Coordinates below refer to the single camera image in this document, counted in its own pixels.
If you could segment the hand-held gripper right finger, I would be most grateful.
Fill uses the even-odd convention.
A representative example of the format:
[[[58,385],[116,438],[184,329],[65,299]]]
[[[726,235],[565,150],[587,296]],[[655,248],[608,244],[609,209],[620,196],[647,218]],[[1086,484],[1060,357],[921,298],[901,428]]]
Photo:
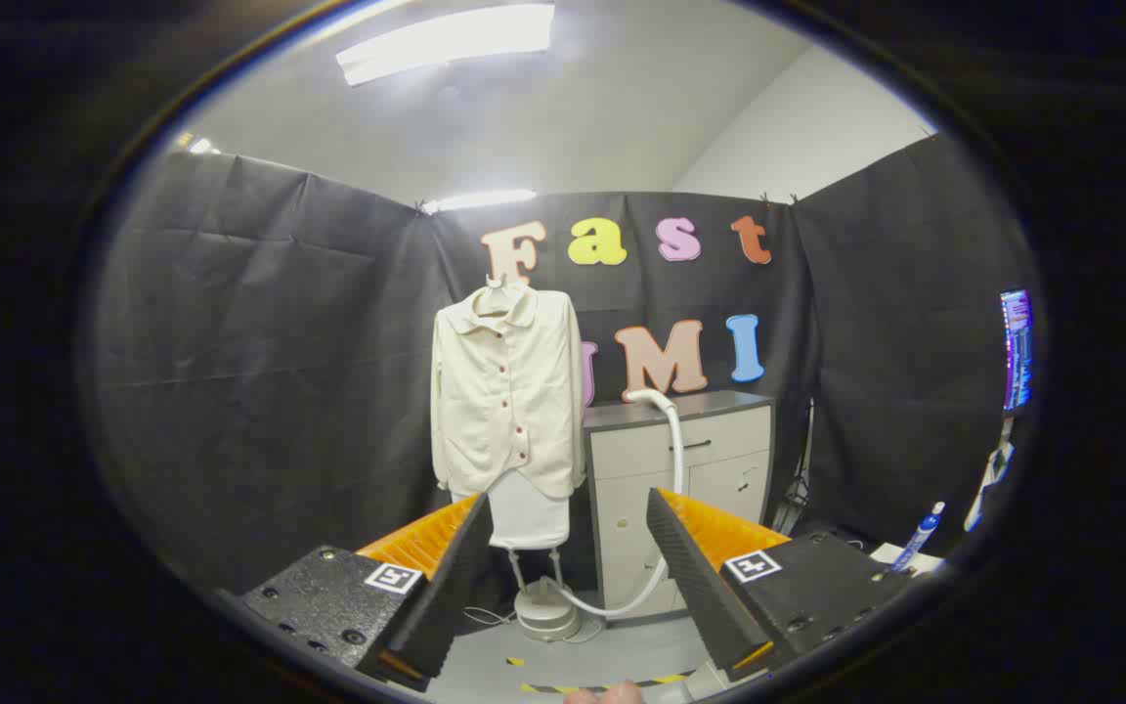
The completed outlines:
[[[787,538],[661,487],[647,492],[645,524],[712,663],[730,679],[831,644],[912,580],[831,532]]]

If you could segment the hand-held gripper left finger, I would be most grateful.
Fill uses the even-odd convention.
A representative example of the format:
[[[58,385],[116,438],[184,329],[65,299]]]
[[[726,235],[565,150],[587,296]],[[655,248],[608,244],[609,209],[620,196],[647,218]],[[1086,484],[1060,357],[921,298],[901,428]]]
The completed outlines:
[[[340,676],[425,690],[464,623],[492,531],[488,496],[472,494],[366,547],[313,549],[239,596],[238,616]]]

